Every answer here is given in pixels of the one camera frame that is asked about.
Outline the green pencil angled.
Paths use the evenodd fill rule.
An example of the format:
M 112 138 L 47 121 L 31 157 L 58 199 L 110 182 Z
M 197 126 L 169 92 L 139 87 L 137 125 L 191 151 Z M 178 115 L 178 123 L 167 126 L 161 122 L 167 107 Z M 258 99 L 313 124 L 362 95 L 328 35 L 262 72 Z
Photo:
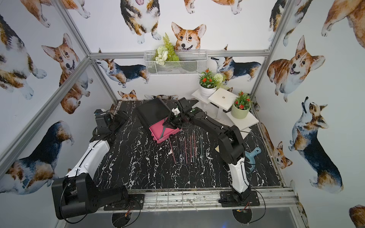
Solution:
M 165 130 L 166 130 L 166 127 L 164 126 L 159 139 L 162 139 L 164 137 Z

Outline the black drawer cabinet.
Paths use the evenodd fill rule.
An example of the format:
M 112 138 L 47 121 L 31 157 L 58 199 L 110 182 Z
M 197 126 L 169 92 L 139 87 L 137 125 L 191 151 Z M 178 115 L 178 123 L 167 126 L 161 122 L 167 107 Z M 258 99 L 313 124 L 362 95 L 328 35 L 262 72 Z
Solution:
M 159 121 L 166 119 L 171 113 L 171 110 L 162 99 L 155 98 L 146 102 L 144 101 L 135 108 L 134 113 L 139 118 L 144 129 L 148 133 L 151 133 L 149 128 Z

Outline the pink top drawer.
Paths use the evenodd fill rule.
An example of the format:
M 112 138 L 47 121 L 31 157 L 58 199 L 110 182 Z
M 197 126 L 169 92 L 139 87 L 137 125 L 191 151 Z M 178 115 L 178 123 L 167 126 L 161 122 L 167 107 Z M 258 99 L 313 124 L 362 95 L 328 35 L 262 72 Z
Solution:
M 153 140 L 157 143 L 162 143 L 163 141 L 167 140 L 171 135 L 175 135 L 181 130 L 179 128 L 173 129 L 164 126 L 163 124 L 165 120 L 166 119 L 163 119 L 149 127 L 151 136 L 153 137 Z

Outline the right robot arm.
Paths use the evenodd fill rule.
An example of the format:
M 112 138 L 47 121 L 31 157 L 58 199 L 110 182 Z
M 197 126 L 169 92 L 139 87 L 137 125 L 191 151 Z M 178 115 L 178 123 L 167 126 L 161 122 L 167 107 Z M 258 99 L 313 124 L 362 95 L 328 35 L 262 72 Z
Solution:
M 185 98 L 175 102 L 163 125 L 168 128 L 182 128 L 185 122 L 196 125 L 214 136 L 218 142 L 219 154 L 229 165 L 232 176 L 231 199 L 221 200 L 242 204 L 250 195 L 251 187 L 245 171 L 244 140 L 238 127 L 224 125 L 209 117 L 198 107 L 193 107 Z

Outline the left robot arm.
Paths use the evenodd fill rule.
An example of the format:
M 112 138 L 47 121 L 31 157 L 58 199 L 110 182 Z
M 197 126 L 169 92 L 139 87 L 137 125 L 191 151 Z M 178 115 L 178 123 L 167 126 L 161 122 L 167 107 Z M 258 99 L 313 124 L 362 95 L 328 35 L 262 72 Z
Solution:
M 123 111 L 97 109 L 94 112 L 97 127 L 88 148 L 75 167 L 52 186 L 55 213 L 58 219 L 67 220 L 95 213 L 100 207 L 113 203 L 129 203 L 125 186 L 99 190 L 93 178 L 104 156 L 115 142 L 118 130 L 129 120 Z

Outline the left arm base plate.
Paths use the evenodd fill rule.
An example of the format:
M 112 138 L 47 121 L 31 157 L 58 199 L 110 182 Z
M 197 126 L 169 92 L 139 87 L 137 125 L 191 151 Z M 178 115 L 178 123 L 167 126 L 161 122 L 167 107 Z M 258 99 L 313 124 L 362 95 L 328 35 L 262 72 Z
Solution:
M 104 211 L 141 210 L 144 205 L 144 194 L 131 194 L 128 199 L 123 199 L 104 206 Z

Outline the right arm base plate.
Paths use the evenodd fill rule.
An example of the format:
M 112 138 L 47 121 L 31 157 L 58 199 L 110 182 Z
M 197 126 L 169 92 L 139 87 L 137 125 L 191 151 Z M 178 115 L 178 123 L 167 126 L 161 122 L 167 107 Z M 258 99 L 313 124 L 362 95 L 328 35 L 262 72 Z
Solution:
M 244 193 L 220 192 L 220 199 L 218 200 L 218 202 L 224 208 L 260 205 L 257 192 L 250 190 L 247 190 Z

